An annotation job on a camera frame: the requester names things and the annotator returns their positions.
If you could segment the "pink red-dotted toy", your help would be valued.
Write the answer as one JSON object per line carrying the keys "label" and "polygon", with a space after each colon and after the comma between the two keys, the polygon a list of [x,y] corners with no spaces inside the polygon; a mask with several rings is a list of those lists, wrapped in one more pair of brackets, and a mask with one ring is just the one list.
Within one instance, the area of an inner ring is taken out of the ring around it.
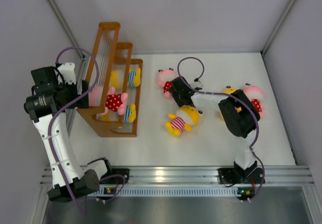
{"label": "pink red-dotted toy", "polygon": [[262,104],[262,101],[264,99],[264,92],[261,88],[257,86],[253,86],[249,83],[246,83],[244,85],[244,93],[248,97],[248,99],[253,104],[254,108],[257,110],[261,118],[264,118],[266,115],[263,111],[265,106]]}
{"label": "pink red-dotted toy", "polygon": [[178,74],[173,68],[159,69],[157,74],[157,82],[159,87],[163,89],[163,95],[167,99],[172,98],[172,93],[169,91],[170,87],[173,85],[172,80],[174,80]]}

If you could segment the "yellow pink-striped toy front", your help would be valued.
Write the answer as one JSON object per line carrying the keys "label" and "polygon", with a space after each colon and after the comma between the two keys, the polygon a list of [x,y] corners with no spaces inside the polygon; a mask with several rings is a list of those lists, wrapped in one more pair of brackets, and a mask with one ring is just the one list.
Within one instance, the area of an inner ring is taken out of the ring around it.
{"label": "yellow pink-striped toy front", "polygon": [[180,136],[184,131],[190,132],[201,116],[203,116],[202,110],[184,105],[174,114],[168,114],[169,121],[165,123],[165,127],[172,136]]}

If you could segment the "yellow pink-striped toy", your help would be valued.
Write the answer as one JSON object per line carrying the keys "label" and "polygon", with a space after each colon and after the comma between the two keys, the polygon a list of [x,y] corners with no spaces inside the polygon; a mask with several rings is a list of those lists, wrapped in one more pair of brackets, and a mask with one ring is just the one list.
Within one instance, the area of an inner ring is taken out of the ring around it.
{"label": "yellow pink-striped toy", "polygon": [[[226,94],[231,94],[231,93],[234,93],[235,91],[237,90],[237,88],[233,88],[231,86],[226,86],[225,89],[222,91],[223,93],[226,93]],[[236,111],[239,113],[242,108],[241,107],[235,107]]]}
{"label": "yellow pink-striped toy", "polygon": [[172,136],[180,136],[184,131],[190,132],[201,116],[203,116],[202,110],[184,105],[174,114],[168,114],[169,121],[165,123],[165,127]]}

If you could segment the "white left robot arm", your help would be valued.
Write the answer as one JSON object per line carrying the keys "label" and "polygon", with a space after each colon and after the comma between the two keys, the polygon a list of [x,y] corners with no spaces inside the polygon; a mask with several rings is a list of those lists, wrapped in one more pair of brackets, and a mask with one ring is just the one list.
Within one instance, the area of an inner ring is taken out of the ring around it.
{"label": "white left robot arm", "polygon": [[106,158],[90,162],[83,169],[76,161],[66,126],[68,109],[88,108],[89,98],[80,98],[77,91],[75,64],[68,62],[31,71],[32,95],[24,109],[38,130],[49,159],[53,202],[69,202],[100,189],[100,181],[109,183],[114,177]]}

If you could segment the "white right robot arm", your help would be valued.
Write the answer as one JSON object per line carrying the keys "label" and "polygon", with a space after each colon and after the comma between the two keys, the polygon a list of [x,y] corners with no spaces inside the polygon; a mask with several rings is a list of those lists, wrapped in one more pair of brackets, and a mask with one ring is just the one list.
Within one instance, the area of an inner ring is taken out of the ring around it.
{"label": "white right robot arm", "polygon": [[169,90],[179,106],[175,114],[169,115],[170,122],[166,124],[172,135],[190,130],[207,108],[221,114],[234,136],[235,159],[232,167],[218,169],[221,184],[230,187],[265,182],[264,165],[253,149],[259,136],[260,115],[243,90],[220,94],[203,92],[201,88],[192,88],[183,77],[172,80]]}

